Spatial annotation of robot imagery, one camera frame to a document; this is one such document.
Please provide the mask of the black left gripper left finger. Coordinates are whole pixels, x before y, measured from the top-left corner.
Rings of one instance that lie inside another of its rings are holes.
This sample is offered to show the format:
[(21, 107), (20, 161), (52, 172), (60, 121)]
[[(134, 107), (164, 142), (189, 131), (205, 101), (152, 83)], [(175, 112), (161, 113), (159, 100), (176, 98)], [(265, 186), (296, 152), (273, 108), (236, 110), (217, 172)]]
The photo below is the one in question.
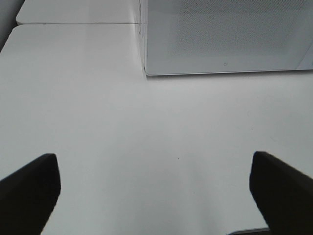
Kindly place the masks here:
[(57, 157), (43, 154), (0, 182), (0, 233), (39, 235), (59, 198)]

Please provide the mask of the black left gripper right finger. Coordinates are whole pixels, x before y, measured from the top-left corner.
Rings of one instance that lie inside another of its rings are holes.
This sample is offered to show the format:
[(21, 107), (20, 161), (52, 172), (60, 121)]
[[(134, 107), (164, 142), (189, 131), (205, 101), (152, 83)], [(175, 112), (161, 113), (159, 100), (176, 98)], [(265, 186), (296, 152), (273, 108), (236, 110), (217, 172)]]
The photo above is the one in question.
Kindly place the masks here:
[(253, 154), (251, 195), (273, 235), (313, 233), (313, 180), (277, 157)]

